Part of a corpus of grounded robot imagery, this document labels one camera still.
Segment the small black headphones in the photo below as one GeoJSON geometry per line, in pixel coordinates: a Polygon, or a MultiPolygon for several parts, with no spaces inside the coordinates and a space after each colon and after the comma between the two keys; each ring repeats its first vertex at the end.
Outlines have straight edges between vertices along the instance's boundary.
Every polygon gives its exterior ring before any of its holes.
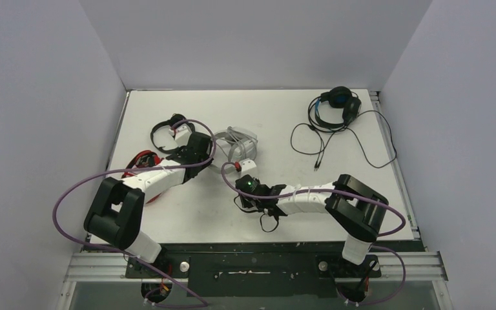
{"type": "Polygon", "coordinates": [[[169,134],[169,129],[175,129],[181,125],[188,125],[192,129],[192,133],[196,131],[196,128],[193,123],[186,121],[185,123],[182,123],[178,125],[177,127],[174,127],[175,124],[177,124],[180,121],[186,120],[186,117],[182,114],[173,114],[170,119],[161,121],[157,123],[153,128],[151,129],[150,132],[150,140],[153,146],[161,153],[166,154],[166,155],[171,155],[174,153],[177,153],[180,149],[184,148],[178,147],[176,142],[174,141],[174,138],[169,134]],[[165,142],[164,145],[156,141],[156,138],[164,138],[164,137],[170,137],[170,139],[176,144],[175,146],[172,147],[170,142],[165,142]]]}

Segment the white grey headphones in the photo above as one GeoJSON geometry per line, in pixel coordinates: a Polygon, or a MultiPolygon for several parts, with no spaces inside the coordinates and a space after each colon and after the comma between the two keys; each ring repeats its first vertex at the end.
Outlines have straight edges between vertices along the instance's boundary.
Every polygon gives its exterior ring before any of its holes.
{"type": "Polygon", "coordinates": [[[214,134],[215,141],[224,141],[229,150],[224,152],[227,161],[236,162],[244,159],[255,160],[258,155],[258,136],[242,127],[227,127],[214,134]]]}

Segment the red black headphones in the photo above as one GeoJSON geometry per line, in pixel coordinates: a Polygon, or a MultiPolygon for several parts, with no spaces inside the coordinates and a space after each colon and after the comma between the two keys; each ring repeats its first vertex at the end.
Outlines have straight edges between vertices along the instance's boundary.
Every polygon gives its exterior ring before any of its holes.
{"type": "MultiPolygon", "coordinates": [[[[154,167],[158,164],[161,163],[163,158],[159,157],[156,152],[153,152],[151,150],[143,150],[135,155],[127,166],[125,167],[126,169],[140,169],[140,168],[148,168],[148,167],[154,167]]],[[[135,174],[133,172],[124,172],[121,175],[121,179],[127,178],[134,176],[135,174]]],[[[157,194],[155,197],[151,198],[148,200],[145,204],[151,204],[155,200],[159,198],[161,194],[157,194]]]]}

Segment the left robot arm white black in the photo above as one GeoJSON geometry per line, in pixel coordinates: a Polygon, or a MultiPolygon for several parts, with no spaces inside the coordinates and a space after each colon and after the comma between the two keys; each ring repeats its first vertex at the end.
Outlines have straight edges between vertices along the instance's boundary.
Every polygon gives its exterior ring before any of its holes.
{"type": "Polygon", "coordinates": [[[162,276],[167,259],[160,255],[162,246],[141,231],[143,208],[149,200],[196,177],[211,164],[213,150],[214,140],[196,132],[153,170],[121,180],[105,178],[85,217],[84,229],[143,260],[141,267],[149,276],[162,276]]]}

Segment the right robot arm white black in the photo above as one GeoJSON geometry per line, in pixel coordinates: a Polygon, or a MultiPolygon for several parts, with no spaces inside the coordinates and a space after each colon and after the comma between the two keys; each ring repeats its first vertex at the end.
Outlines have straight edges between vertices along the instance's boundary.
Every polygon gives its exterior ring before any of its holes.
{"type": "Polygon", "coordinates": [[[234,187],[243,192],[242,207],[255,208],[275,219],[298,213],[331,215],[347,233],[339,264],[348,276],[364,270],[367,252],[377,240],[386,214],[384,208],[361,198],[389,203],[385,196],[349,174],[315,187],[285,184],[270,187],[247,174],[237,179],[234,187]]]}

